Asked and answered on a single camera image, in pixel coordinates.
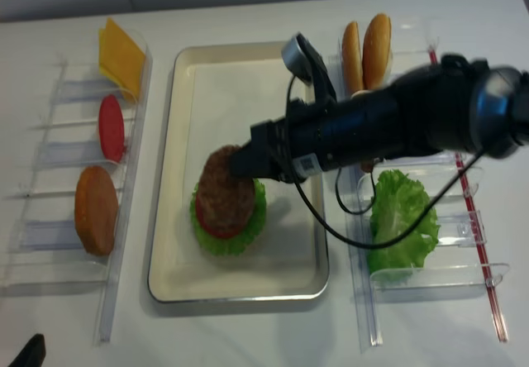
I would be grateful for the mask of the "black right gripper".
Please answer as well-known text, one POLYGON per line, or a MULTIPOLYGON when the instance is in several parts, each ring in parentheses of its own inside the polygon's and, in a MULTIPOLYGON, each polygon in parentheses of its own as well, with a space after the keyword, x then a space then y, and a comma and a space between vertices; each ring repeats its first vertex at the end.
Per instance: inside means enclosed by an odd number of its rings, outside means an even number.
POLYGON ((272 179, 292 184, 306 181, 288 168, 284 119, 253 125, 250 140, 229 158, 230 174, 238 179, 272 179))

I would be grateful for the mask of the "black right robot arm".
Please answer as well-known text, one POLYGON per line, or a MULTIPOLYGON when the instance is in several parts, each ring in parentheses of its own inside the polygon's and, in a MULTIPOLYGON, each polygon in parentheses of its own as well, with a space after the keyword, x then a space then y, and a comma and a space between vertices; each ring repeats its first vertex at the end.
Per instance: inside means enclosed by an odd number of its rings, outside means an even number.
POLYGON ((312 85, 313 103, 294 101, 285 117, 251 128, 229 160, 231 174, 290 184, 375 158, 451 150, 503 159, 528 142, 528 75, 511 67, 444 55, 385 88, 338 101, 316 64, 312 85))

